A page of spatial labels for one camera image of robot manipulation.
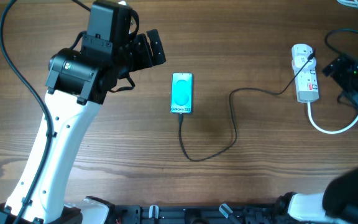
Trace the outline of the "white USB charger plug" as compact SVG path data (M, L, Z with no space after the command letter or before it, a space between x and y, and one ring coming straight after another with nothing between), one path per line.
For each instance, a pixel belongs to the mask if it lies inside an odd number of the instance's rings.
M312 70L316 67L316 59L308 59L307 55L297 55L293 57L292 68L295 72L299 70Z

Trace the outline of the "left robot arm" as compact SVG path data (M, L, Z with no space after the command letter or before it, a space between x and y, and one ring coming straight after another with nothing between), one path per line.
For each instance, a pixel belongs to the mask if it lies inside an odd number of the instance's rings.
M65 203L68 178L83 137L106 95L131 72L165 63L157 30L139 32L139 15L126 2L95 1L88 28L75 46L48 64L47 92L29 159L12 194L0 203L0 223L116 223L115 206L88 196Z

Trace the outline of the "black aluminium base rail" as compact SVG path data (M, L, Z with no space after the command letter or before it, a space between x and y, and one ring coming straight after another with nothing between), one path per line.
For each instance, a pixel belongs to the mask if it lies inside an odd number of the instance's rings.
M113 224L171 224L171 223L217 223L217 224L268 224L273 223L270 210L253 206L161 207L151 205L117 205L109 220Z

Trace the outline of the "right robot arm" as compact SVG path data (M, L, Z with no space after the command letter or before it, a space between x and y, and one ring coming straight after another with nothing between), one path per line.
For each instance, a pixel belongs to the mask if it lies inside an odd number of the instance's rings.
M358 110L358 60L341 54L323 69ZM358 223L358 168L334 179L320 194L289 192L276 201L272 223Z

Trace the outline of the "Galaxy S25 smartphone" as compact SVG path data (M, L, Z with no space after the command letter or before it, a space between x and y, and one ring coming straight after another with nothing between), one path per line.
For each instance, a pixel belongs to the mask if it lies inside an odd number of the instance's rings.
M193 109L193 74L173 73L171 92L171 113L191 114Z

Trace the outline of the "white power strip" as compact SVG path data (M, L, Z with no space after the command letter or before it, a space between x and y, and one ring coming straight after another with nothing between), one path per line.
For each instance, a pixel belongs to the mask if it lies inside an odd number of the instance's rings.
M297 55L307 55L313 53L313 49L306 44L295 44L291 48L292 59ZM318 79L316 68L312 70L294 71L296 96L300 103L314 102L319 99Z

